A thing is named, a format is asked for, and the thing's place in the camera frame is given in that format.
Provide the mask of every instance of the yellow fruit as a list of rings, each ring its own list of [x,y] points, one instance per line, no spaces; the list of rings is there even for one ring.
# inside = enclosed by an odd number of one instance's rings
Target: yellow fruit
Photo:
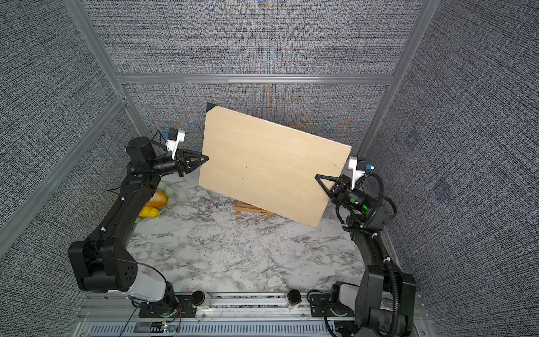
[[[154,193],[154,196],[151,197],[150,201],[146,203],[146,206],[161,207],[161,206],[165,206],[167,202],[168,202],[167,195],[162,191],[156,190]]]
[[[156,209],[154,207],[144,206],[142,208],[142,211],[140,211],[139,215],[145,218],[155,218],[159,215],[161,211],[159,209]]]

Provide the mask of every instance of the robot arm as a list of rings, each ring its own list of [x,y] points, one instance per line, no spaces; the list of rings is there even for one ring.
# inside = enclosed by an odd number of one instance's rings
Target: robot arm
[[[179,140],[176,137],[182,133],[171,129],[169,141],[177,146]],[[119,290],[140,302],[158,303],[159,306],[174,309],[176,298],[172,284],[164,277],[160,281],[144,274],[137,276],[137,263],[126,250],[126,245],[138,214],[154,195],[161,177],[174,172],[183,176],[209,158],[170,146],[166,154],[157,156],[154,146],[167,151],[163,144],[147,137],[137,137],[129,142],[126,152],[131,162],[116,201],[84,241],[71,244],[68,255],[80,289],[97,292]]]
[[[367,327],[379,336],[409,336],[413,326],[416,281],[391,260],[379,235],[384,226],[395,217],[397,208],[391,199],[383,195],[382,179],[374,173],[366,173],[374,167],[367,165],[365,159],[350,157],[348,168],[352,170],[352,178],[346,175],[315,176],[331,202],[336,205],[335,211],[343,230],[350,233],[350,239],[360,250],[365,264],[355,303],[347,307],[354,311],[357,329]],[[376,198],[360,190],[369,176],[378,181]],[[333,185],[328,188],[323,180],[331,181]],[[392,212],[382,205],[382,200],[391,205]],[[340,207],[350,212],[346,222],[339,214]],[[349,285],[337,282],[334,287],[334,300],[328,307],[343,308],[343,302],[336,299],[342,287]],[[391,310],[381,306],[383,291],[391,292],[393,296]]]

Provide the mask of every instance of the black cable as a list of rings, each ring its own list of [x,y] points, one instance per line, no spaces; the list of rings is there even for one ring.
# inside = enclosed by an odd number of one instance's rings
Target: black cable
[[[159,130],[157,130],[157,131],[155,132],[154,136],[153,136],[151,139],[148,139],[148,141],[147,141],[146,143],[144,143],[144,144],[142,144],[142,145],[140,145],[140,146],[137,146],[136,148],[137,148],[137,149],[140,149],[141,147],[143,147],[143,146],[145,146],[145,145],[147,145],[147,144],[150,144],[150,143],[152,142],[152,140],[154,140],[155,136],[157,136],[157,133],[158,133],[158,132],[159,132],[159,134],[161,135],[161,132],[160,132]],[[160,144],[160,145],[164,145],[163,143],[161,143],[161,138],[159,138],[159,144]]]
[[[397,215],[397,206],[395,205],[393,200],[389,199],[389,197],[384,196],[383,198],[384,200],[389,202],[389,204],[391,205],[391,208],[393,208],[393,214],[391,215],[391,219],[393,219]]]
[[[311,289],[307,292],[307,301],[309,302],[309,304],[311,304],[313,307],[315,307],[316,305],[314,305],[311,301],[310,301],[310,298],[309,296],[312,294],[312,293],[321,293],[321,294],[324,294],[324,295],[331,295],[331,293],[329,292],[325,292],[325,291],[321,291],[321,290],[318,290],[318,289]]]
[[[119,188],[122,188],[122,186],[116,187],[116,188],[111,188],[111,189],[108,189],[108,190],[106,190],[106,191],[107,191],[107,192],[112,192],[112,193],[114,193],[114,194],[116,194],[116,195],[120,195],[118,192],[115,192],[115,190],[117,190],[117,189],[119,189]]]
[[[397,285],[397,277],[395,276],[395,271],[393,270],[391,261],[388,259],[389,254],[388,251],[385,249],[384,244],[382,243],[382,239],[380,239],[380,236],[378,235],[374,236],[373,239],[377,243],[378,248],[382,253],[382,257],[384,258],[384,265],[388,269],[389,286],[391,287],[391,294],[393,295],[393,312],[391,316],[391,325],[389,326],[389,331],[385,335],[385,337],[394,337],[397,333],[397,328],[399,326],[400,314],[399,287]]]
[[[374,231],[371,231],[370,229],[367,229],[367,228],[348,228],[346,226],[343,226],[342,229],[345,232],[361,232],[367,235],[373,235],[375,233]]]
[[[348,206],[348,205],[343,205],[344,208],[346,208],[349,212],[350,212],[350,215],[352,215],[352,218],[354,218],[355,221],[359,222],[359,223],[363,223],[363,221],[357,216],[357,213],[354,212],[353,208]]]
[[[129,319],[127,320],[127,323],[123,326],[123,329],[122,331],[120,332],[120,335],[118,337],[122,337],[122,333],[123,331],[126,329],[127,325],[129,324],[129,322],[131,321],[131,318],[133,317],[133,315],[135,314],[135,311],[137,310],[138,308],[135,308],[133,310],[133,312],[131,313],[131,316],[129,317]]]
[[[350,309],[349,307],[347,307],[346,305],[344,304],[340,304],[340,303],[330,303],[328,304],[325,308],[324,308],[324,323],[326,324],[326,328],[328,329],[329,331],[329,334],[332,336],[332,337],[337,337],[337,335],[333,332],[332,328],[330,327],[329,325],[329,322],[328,322],[328,311],[329,309],[331,308],[339,308],[339,309],[343,309],[345,312],[346,311],[352,311],[352,313],[354,312],[352,309]]]
[[[341,214],[338,211],[339,208],[339,205],[335,206],[335,214],[337,214],[337,219],[341,222],[341,225],[344,225],[344,220],[342,219]]]
[[[363,184],[363,182],[368,178],[368,177],[374,177],[377,181],[378,181],[378,197],[376,198],[376,206],[374,207],[374,211],[372,211],[372,213],[370,214],[370,216],[367,218],[367,220],[365,220],[365,222],[363,223],[363,226],[364,227],[367,227],[369,225],[369,223],[372,221],[372,219],[374,219],[374,216],[376,215],[376,213],[378,212],[378,209],[380,208],[380,205],[382,205],[382,198],[384,196],[384,183],[382,182],[382,178],[380,178],[379,175],[377,175],[376,173],[371,173],[369,175],[365,175],[362,179],[361,179],[361,182],[360,182],[360,186]]]
[[[116,258],[116,257],[113,257],[113,259],[118,260],[118,261],[124,261],[124,262],[136,263],[136,264],[140,264],[140,265],[146,266],[146,267],[148,267],[148,268],[151,268],[151,269],[155,270],[155,271],[156,271],[156,272],[163,278],[163,280],[164,280],[165,282],[168,282],[167,279],[165,278],[165,276],[163,276],[163,274],[162,274],[159,270],[155,269],[154,267],[152,267],[152,266],[150,266],[150,265],[147,265],[146,263],[137,262],[137,261],[123,260],[123,259],[118,259],[118,258]]]

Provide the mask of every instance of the cable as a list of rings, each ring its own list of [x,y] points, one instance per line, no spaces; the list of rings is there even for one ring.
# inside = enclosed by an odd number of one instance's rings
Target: cable
[[[165,278],[165,276],[163,276],[163,274],[162,274],[159,270],[155,269],[154,267],[152,267],[152,266],[150,266],[150,265],[148,265],[148,264],[146,264],[146,263],[137,262],[137,261],[123,260],[123,259],[119,259],[119,258],[116,258],[116,257],[113,257],[113,259],[118,260],[118,261],[124,261],[124,262],[136,263],[136,264],[140,264],[140,265],[146,266],[146,267],[148,267],[148,268],[151,268],[151,269],[155,270],[155,271],[156,271],[156,272],[163,278],[163,280],[164,280],[165,282],[168,282],[167,279]]]
[[[111,189],[108,189],[108,190],[106,190],[106,191],[109,191],[109,192],[116,193],[116,194],[120,195],[119,193],[115,192],[115,190],[117,190],[117,189],[119,189],[119,188],[122,188],[122,186],[118,186],[118,187],[116,187],[116,188],[111,188]]]
[[[342,229],[345,232],[361,232],[367,235],[373,235],[375,233],[374,231],[371,231],[370,229],[367,229],[367,228],[348,228],[346,226],[343,226]]]
[[[174,322],[176,320],[176,317],[178,317],[178,314],[179,314],[179,322],[181,323],[182,322],[182,309],[183,307],[176,307],[176,314],[174,315],[174,318],[170,322],[167,322],[167,323]]]
[[[135,311],[137,310],[138,308],[135,308],[133,310],[133,312],[131,313],[131,316],[129,316],[129,319],[127,320],[127,323],[123,326],[123,329],[122,331],[120,332],[120,335],[118,337],[122,337],[122,333],[123,331],[126,329],[127,325],[129,324],[129,321],[131,321],[131,318],[133,317],[133,315],[135,314]]]
[[[389,199],[389,197],[386,197],[384,195],[383,199],[389,202],[389,204],[391,205],[391,208],[393,208],[393,214],[391,215],[391,219],[393,219],[397,215],[397,206],[395,205],[393,200]]]
[[[337,219],[341,222],[341,225],[344,225],[344,220],[341,217],[341,214],[339,213],[339,205],[335,205],[335,214],[337,214]]]
[[[325,292],[325,291],[320,291],[318,289],[311,289],[307,292],[307,302],[309,302],[309,304],[311,304],[313,307],[316,307],[316,305],[314,305],[311,301],[310,301],[310,298],[309,298],[309,295],[311,295],[312,293],[321,293],[321,294],[324,294],[324,295],[331,295],[330,292]]]
[[[350,309],[349,307],[347,307],[346,305],[340,304],[340,303],[330,303],[324,308],[324,323],[326,324],[326,328],[332,337],[337,337],[337,335],[333,332],[333,329],[330,327],[329,322],[328,322],[328,310],[331,308],[339,308],[339,309],[343,309],[344,311],[351,311],[352,313],[354,311]]]
[[[372,219],[374,219],[374,216],[378,212],[380,205],[382,205],[382,198],[384,196],[384,183],[382,182],[382,178],[380,178],[380,176],[377,175],[376,173],[365,175],[363,179],[361,180],[360,187],[368,177],[374,177],[378,181],[378,197],[376,198],[376,206],[374,207],[374,211],[371,212],[370,216],[363,223],[364,227],[367,227],[369,223],[372,221]]]
[[[179,329],[179,326],[182,324],[182,310],[180,309],[179,310],[179,322],[178,322],[178,327],[176,328],[176,330]]]
[[[395,276],[395,271],[391,264],[391,258],[388,255],[388,251],[385,249],[380,236],[374,236],[374,241],[377,243],[382,257],[384,258],[384,265],[388,269],[389,273],[389,286],[391,287],[391,294],[393,295],[393,314],[391,316],[391,325],[389,326],[389,331],[385,335],[386,337],[394,337],[397,333],[397,328],[399,326],[399,314],[400,314],[400,301],[399,301],[399,287],[397,285],[397,277]]]
[[[355,221],[359,222],[359,223],[363,223],[363,221],[357,216],[357,213],[354,212],[354,210],[352,209],[352,207],[348,206],[348,205],[343,205],[344,208],[346,208],[349,212],[350,212],[350,215],[352,215],[352,218],[355,219]]]

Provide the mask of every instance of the black corrugated cable sleeve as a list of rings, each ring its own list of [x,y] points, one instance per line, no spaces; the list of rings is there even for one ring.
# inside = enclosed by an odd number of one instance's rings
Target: black corrugated cable sleeve
[[[393,270],[391,261],[386,260],[389,255],[388,251],[385,249],[384,244],[382,243],[382,239],[380,239],[380,236],[378,235],[374,236],[373,239],[378,245],[378,248],[380,248],[380,252],[382,253],[382,257],[384,258],[385,267],[388,269],[389,285],[391,287],[391,294],[393,295],[393,315],[391,317],[391,325],[389,327],[389,331],[385,337],[394,337],[395,333],[397,333],[397,327],[399,326],[400,313],[399,287],[397,285],[397,277],[395,276],[395,271]]]
[[[344,220],[342,219],[341,214],[339,213],[338,209],[339,209],[339,205],[336,205],[335,214],[337,214],[337,219],[341,222],[341,225],[344,225]]]
[[[372,211],[371,215],[363,223],[364,227],[367,227],[369,225],[369,223],[372,221],[372,219],[374,219],[374,216],[378,212],[378,209],[380,208],[380,205],[382,205],[382,198],[384,197],[384,183],[382,182],[382,178],[380,178],[380,176],[377,175],[376,173],[371,173],[368,176],[366,175],[365,178],[363,178],[363,180],[360,182],[360,187],[363,185],[363,182],[368,177],[374,177],[378,181],[378,197],[376,198],[376,206],[374,207],[374,211]]]

